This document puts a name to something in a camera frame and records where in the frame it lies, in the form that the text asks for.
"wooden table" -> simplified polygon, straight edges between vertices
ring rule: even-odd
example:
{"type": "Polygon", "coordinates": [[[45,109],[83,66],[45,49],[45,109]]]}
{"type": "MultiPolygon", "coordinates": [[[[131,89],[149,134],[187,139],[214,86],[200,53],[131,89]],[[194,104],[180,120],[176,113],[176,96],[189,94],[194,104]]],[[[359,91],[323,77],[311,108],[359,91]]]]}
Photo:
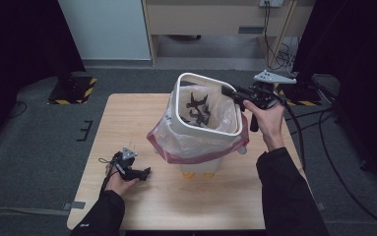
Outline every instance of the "wooden table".
{"type": "MultiPolygon", "coordinates": [[[[105,164],[123,147],[138,156],[134,169],[152,168],[146,182],[140,182],[124,196],[126,214],[122,230],[250,230],[264,229],[261,182],[257,157],[266,150],[261,133],[250,133],[246,154],[233,152],[223,158],[213,178],[197,174],[185,179],[176,164],[168,164],[146,139],[167,107],[169,94],[113,94],[107,101],[75,202],[68,227],[72,229],[94,205],[104,178],[105,164]]],[[[245,112],[250,120],[250,113],[245,112]]],[[[288,128],[283,123],[285,145],[304,176],[288,128]]]]}

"black curtain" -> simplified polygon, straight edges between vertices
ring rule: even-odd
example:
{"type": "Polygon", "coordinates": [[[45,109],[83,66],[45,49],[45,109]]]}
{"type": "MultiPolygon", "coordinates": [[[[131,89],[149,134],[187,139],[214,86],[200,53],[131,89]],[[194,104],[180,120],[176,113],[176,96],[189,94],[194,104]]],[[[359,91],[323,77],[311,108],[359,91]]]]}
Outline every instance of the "black curtain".
{"type": "Polygon", "coordinates": [[[377,1],[316,1],[293,70],[300,80],[318,73],[341,81],[335,107],[377,170],[377,1]]]}
{"type": "Polygon", "coordinates": [[[74,71],[85,68],[56,0],[0,0],[0,127],[20,88],[74,71]]]}

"cabinet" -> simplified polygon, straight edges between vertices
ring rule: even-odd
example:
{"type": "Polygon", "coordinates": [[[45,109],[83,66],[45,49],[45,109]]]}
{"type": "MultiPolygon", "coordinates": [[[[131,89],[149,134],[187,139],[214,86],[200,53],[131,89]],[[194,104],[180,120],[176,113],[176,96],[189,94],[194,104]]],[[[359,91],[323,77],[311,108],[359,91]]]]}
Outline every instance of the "cabinet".
{"type": "MultiPolygon", "coordinates": [[[[155,63],[160,36],[266,34],[278,53],[285,36],[301,36],[315,0],[284,0],[279,8],[259,6],[256,0],[143,0],[145,21],[155,63]]],[[[267,55],[272,64],[274,58],[267,55]]]]}

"wall outlet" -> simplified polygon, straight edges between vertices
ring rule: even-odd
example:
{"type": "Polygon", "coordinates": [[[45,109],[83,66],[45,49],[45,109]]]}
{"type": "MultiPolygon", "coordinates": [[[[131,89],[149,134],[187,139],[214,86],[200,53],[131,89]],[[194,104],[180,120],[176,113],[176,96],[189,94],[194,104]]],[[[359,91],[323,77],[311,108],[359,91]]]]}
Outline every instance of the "wall outlet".
{"type": "Polygon", "coordinates": [[[281,7],[283,5],[283,0],[260,0],[259,6],[266,7],[268,3],[271,7],[281,7]]]}

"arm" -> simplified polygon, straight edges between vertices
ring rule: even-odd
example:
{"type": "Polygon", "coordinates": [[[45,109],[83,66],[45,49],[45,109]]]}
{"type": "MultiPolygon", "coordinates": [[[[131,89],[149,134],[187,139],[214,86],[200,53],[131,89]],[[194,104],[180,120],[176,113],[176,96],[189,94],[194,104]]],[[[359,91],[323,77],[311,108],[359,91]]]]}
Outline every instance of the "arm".
{"type": "Polygon", "coordinates": [[[262,182],[267,235],[329,235],[307,182],[284,147],[283,106],[277,103],[268,110],[261,110],[247,100],[243,104],[256,116],[269,151],[256,163],[262,182]]]}
{"type": "Polygon", "coordinates": [[[114,191],[104,191],[71,236],[118,235],[124,211],[123,199],[114,191]]]}
{"type": "Polygon", "coordinates": [[[139,182],[139,179],[124,181],[117,168],[107,165],[106,186],[94,206],[84,219],[72,230],[71,236],[77,235],[118,235],[124,217],[122,196],[139,182]]]}
{"type": "Polygon", "coordinates": [[[269,236],[329,235],[307,182],[285,147],[265,152],[256,166],[269,236]]]}

